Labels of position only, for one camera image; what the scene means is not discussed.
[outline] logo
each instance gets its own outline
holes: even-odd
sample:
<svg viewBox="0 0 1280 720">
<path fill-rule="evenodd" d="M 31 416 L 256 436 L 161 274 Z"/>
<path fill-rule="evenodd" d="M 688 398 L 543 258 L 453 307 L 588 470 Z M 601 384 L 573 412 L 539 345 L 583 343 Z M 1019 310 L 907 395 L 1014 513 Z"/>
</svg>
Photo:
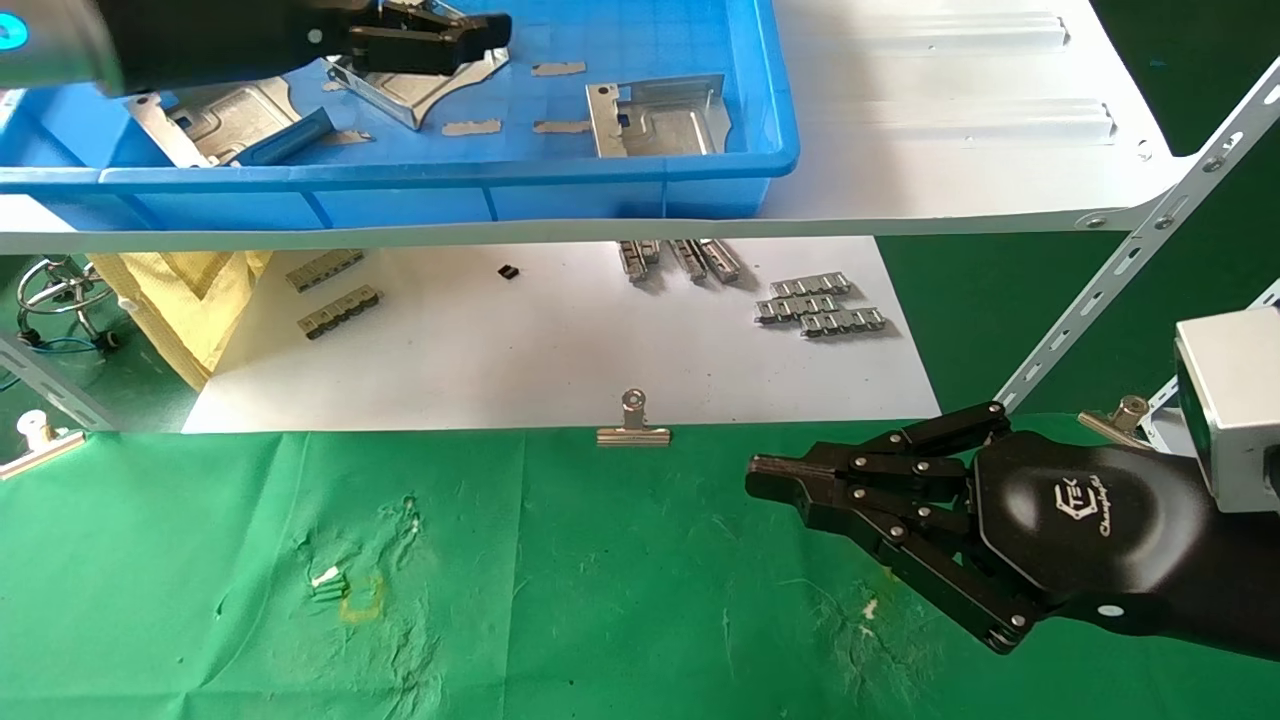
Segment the logo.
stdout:
<svg viewBox="0 0 1280 720">
<path fill-rule="evenodd" d="M 1079 480 L 1062 478 L 1060 484 L 1053 486 L 1053 498 L 1057 500 L 1057 509 L 1073 520 L 1083 520 L 1098 511 L 1098 496 L 1093 488 L 1080 487 Z"/>
<path fill-rule="evenodd" d="M 0 51 L 17 50 L 31 40 L 31 32 L 22 18 L 12 13 L 0 13 Z"/>
<path fill-rule="evenodd" d="M 1111 498 L 1107 497 L 1107 488 L 1097 475 L 1089 475 L 1088 484 L 1062 478 L 1062 482 L 1053 486 L 1053 500 L 1057 509 L 1073 520 L 1083 520 L 1101 511 L 1098 534 L 1105 538 L 1111 537 Z"/>
</svg>

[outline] green cloth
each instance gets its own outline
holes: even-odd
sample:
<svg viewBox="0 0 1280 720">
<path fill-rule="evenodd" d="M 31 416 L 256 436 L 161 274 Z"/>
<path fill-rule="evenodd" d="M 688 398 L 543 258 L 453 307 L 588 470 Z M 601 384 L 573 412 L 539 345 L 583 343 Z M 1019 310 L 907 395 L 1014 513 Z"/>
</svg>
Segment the green cloth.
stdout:
<svg viewBox="0 0 1280 720">
<path fill-rule="evenodd" d="M 1174 641 L 998 657 L 742 489 L 887 427 L 99 434 L 0 486 L 0 717 L 1275 717 L 1280 665 Z"/>
</svg>

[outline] metal plate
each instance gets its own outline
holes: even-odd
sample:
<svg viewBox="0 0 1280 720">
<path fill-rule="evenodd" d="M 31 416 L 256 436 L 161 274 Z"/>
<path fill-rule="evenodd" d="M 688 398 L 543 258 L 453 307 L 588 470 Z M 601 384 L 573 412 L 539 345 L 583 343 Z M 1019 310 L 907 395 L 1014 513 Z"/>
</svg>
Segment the metal plate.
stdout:
<svg viewBox="0 0 1280 720">
<path fill-rule="evenodd" d="M 435 4 L 434 12 L 451 18 L 463 17 L 458 10 L 439 3 Z M 498 72 L 509 59 L 511 54 L 506 47 L 489 50 L 483 60 L 467 63 L 452 76 L 358 73 L 352 68 L 352 59 L 343 55 L 325 58 L 324 61 L 330 81 L 416 131 L 422 127 L 422 120 L 431 108 L 445 95 L 489 79 L 489 76 Z"/>
<path fill-rule="evenodd" d="M 289 102 L 289 83 L 266 78 L 128 100 L 129 114 L 179 168 L 273 165 L 333 131 L 323 108 L 306 118 Z"/>
<path fill-rule="evenodd" d="M 600 158 L 713 155 L 732 124 L 724 76 L 687 76 L 586 86 Z"/>
</svg>

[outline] white shelf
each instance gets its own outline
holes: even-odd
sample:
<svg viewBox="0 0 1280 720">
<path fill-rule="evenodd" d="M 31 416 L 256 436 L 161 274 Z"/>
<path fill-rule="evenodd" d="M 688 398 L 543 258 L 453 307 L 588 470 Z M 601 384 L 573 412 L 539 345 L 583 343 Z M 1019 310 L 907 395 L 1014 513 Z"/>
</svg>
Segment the white shelf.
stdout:
<svg viewBox="0 0 1280 720">
<path fill-rule="evenodd" d="M 630 387 L 655 425 L 938 413 L 874 240 L 732 250 L 754 274 L 742 287 L 698 287 L 669 254 L 632 287 L 603 242 L 376 250 L 303 295 L 284 274 L 314 254 L 279 254 L 184 432 L 617 425 Z M 837 269 L 855 284 L 845 305 L 879 306 L 890 328 L 805 341 L 753 323 L 767 282 Z M 298 318 L 362 283 L 385 293 L 378 307 L 302 336 Z"/>
<path fill-rule="evenodd" d="M 803 151 L 756 219 L 9 233 L 4 251 L 1053 231 L 1148 204 L 1185 169 L 1088 0 L 774 0 L 774 8 Z M 1107 229 L 1132 229 L 1143 217 L 1119 213 Z"/>
</svg>

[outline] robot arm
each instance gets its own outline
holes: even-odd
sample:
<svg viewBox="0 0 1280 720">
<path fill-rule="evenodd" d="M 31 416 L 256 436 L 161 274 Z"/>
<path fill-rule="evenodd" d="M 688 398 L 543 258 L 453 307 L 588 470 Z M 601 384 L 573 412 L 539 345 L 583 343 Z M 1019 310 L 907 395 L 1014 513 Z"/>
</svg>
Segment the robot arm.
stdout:
<svg viewBox="0 0 1280 720">
<path fill-rule="evenodd" d="M 756 456 L 746 489 L 847 536 L 1000 653 L 1061 616 L 1280 660 L 1280 515 L 1219 511 L 1196 459 L 1011 432 L 993 402 Z"/>
<path fill-rule="evenodd" d="M 361 72 L 452 74 L 511 40 L 511 17 L 445 18 L 378 0 L 10 0 L 9 87 L 97 82 L 132 95 L 260 79 L 325 55 Z"/>
</svg>

